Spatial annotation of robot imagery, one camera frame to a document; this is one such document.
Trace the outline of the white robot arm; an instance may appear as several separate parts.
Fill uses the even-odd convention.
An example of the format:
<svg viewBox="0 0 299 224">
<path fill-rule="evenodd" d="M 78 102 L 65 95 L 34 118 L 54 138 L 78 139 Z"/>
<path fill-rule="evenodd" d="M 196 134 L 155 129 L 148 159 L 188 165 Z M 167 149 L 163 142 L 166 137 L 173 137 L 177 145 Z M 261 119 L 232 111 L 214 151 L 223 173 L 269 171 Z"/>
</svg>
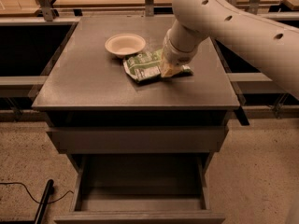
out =
<svg viewBox="0 0 299 224">
<path fill-rule="evenodd" d="M 299 29 L 244 12 L 231 0 L 173 0 L 164 39 L 167 63 L 183 65 L 211 37 L 299 99 Z"/>
</svg>

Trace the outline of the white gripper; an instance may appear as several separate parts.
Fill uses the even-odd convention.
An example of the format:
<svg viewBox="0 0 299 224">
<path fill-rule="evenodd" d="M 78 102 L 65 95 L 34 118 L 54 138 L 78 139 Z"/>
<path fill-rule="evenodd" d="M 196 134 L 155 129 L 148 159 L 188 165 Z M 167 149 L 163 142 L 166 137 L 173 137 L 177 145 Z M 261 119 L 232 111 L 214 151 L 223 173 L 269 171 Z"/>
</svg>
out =
<svg viewBox="0 0 299 224">
<path fill-rule="evenodd" d="M 175 33 L 169 29 L 163 42 L 160 61 L 161 77 L 173 77 L 183 71 L 183 64 L 189 63 L 198 50 L 199 41 L 187 30 Z"/>
</svg>

